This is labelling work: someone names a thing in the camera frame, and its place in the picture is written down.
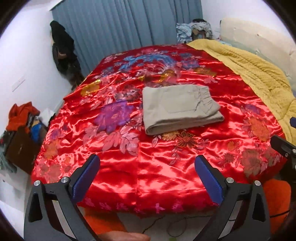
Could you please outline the left hand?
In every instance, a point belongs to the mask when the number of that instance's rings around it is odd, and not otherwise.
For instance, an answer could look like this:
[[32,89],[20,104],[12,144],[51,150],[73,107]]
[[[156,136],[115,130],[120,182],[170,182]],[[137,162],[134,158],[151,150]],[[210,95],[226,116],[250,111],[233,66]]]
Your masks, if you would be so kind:
[[110,231],[98,235],[105,241],[150,241],[151,238],[142,233]]

